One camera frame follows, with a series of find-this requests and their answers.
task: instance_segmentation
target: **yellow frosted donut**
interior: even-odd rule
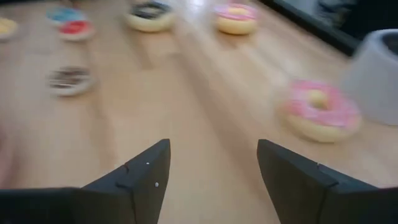
[[[0,18],[0,40],[6,40],[14,35],[16,33],[17,27],[18,25],[16,22],[5,18]]]
[[[127,23],[143,32],[159,32],[172,27],[175,15],[170,6],[160,2],[135,5],[126,16]]]
[[[226,4],[216,7],[217,28],[227,34],[244,35],[256,30],[256,10],[244,4]]]
[[[291,126],[302,136],[318,142],[346,139],[359,129],[362,120],[352,101],[321,82],[294,82],[284,108]]]

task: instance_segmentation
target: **light wood grain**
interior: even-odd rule
[[[21,25],[0,43],[0,112],[17,136],[11,187],[82,186],[162,138],[171,139],[172,165],[159,223],[278,223],[258,139],[378,187],[398,185],[396,128],[366,121],[345,142],[317,144],[277,117],[289,81],[338,83],[348,59],[256,2],[255,34],[221,34],[212,13],[221,2],[168,0],[174,29],[143,34],[123,22],[129,1],[83,1],[97,34],[79,44],[47,23],[54,2],[2,7]],[[88,67],[96,87],[51,96],[45,77],[65,65]]]

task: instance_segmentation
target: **toy donut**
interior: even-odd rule
[[[67,7],[59,7],[47,13],[47,18],[56,27],[62,26],[66,22],[70,21],[84,21],[86,20],[85,15],[76,9],[70,9]]]
[[[294,82],[285,109],[292,127],[318,142],[343,140],[359,129],[362,120],[355,103],[321,82]]]
[[[7,40],[17,32],[18,25],[16,22],[0,18],[0,40]]]
[[[170,6],[160,2],[146,2],[133,6],[126,20],[133,29],[158,32],[171,28],[174,17]]]
[[[94,27],[88,21],[66,22],[60,28],[60,37],[69,41],[81,41],[91,38]]]
[[[217,28],[227,34],[250,34],[257,27],[256,10],[244,4],[226,4],[215,8]]]
[[[84,68],[65,67],[49,77],[49,87],[58,96],[74,96],[88,91],[94,78]]]

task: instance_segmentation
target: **white container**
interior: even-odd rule
[[[398,29],[368,34],[340,87],[369,119],[398,125]]]

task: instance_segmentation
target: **red frosted donut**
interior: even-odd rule
[[[89,39],[94,34],[94,27],[88,21],[71,21],[60,28],[60,36],[65,40],[80,41]]]
[[[71,21],[61,26],[60,32],[64,34],[79,34],[91,29],[91,24],[87,21]]]

